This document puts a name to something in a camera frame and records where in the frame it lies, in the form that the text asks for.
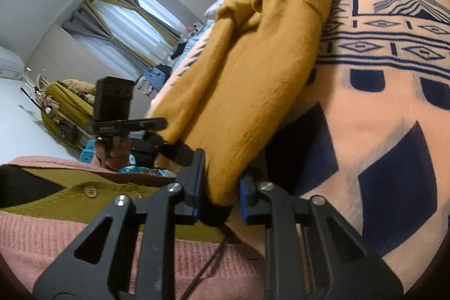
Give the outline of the person's left hand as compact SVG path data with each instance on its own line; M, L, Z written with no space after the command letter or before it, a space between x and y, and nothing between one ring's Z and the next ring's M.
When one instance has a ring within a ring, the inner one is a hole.
M91 165L119 171L128 164L130 153L131 140L128 136L123 137L116 148L107 148L104 140L97 140Z

